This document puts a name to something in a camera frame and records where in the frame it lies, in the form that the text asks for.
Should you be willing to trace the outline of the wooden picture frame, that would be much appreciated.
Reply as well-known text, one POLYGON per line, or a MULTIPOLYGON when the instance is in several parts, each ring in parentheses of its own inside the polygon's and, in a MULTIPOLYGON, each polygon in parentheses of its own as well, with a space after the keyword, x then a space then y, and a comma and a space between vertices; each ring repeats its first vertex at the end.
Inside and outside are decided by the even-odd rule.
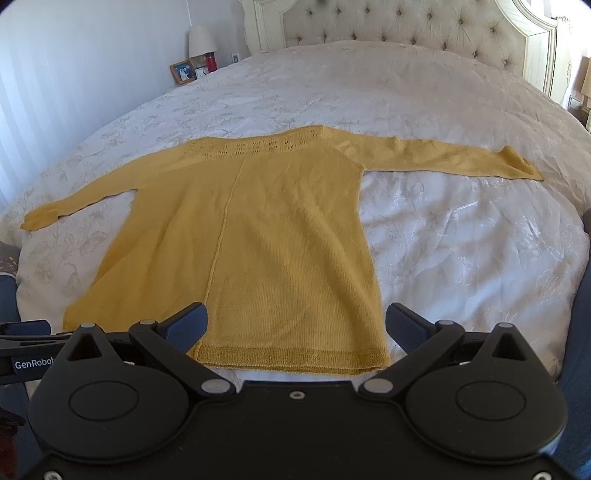
POLYGON ((197 79, 190 60, 172 64, 169 69, 177 85, 184 85, 197 79))

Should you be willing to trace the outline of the right bedside lamp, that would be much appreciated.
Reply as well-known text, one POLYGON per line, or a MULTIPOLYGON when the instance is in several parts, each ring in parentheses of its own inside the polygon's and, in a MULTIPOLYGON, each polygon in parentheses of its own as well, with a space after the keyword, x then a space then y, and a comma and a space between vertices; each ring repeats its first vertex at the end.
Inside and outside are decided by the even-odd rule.
POLYGON ((567 110, 590 131, 590 58, 581 58, 568 99, 567 110))

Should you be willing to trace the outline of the tufted beige headboard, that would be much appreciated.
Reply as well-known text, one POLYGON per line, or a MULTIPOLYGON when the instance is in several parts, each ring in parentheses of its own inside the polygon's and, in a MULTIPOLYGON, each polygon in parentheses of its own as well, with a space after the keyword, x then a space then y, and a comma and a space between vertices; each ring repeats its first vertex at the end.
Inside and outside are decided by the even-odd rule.
POLYGON ((551 95, 558 24, 522 1, 244 1, 252 54, 337 41, 382 41, 452 52, 505 70, 551 95))

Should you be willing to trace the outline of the white floral bedspread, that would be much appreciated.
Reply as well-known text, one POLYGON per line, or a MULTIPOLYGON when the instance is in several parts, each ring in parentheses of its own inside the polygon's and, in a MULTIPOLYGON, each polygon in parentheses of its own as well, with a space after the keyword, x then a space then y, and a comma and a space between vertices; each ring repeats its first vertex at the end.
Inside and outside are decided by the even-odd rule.
POLYGON ((514 147, 540 182, 369 173, 360 216, 385 303, 471 330, 515 324, 552 375, 589 257, 590 136, 525 80, 450 52, 341 41, 259 54, 177 87, 103 127, 1 211, 19 247, 19 312, 61 326, 132 202, 123 194, 36 233, 26 213, 120 165, 200 137, 313 124, 355 133, 514 147))

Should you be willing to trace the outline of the yellow knitted sweater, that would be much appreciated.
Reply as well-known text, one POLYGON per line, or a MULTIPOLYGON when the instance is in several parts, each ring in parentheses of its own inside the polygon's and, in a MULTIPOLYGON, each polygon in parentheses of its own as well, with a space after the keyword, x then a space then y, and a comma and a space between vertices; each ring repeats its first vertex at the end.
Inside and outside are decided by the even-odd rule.
POLYGON ((63 326, 124 331, 204 304, 198 362, 356 375, 390 362, 384 309, 359 216, 368 172, 541 180, 513 148, 353 134, 325 126, 202 138, 133 160, 29 212, 37 231, 106 198, 134 196, 88 291, 63 326))

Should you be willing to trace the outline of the white bedside lamp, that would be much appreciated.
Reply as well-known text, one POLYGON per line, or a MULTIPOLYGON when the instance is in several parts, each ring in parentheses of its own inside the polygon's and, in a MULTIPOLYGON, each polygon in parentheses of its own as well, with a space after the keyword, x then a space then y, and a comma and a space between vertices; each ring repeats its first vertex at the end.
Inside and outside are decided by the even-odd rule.
POLYGON ((205 25, 192 26, 188 33, 190 58, 214 54, 217 50, 213 35, 205 25))

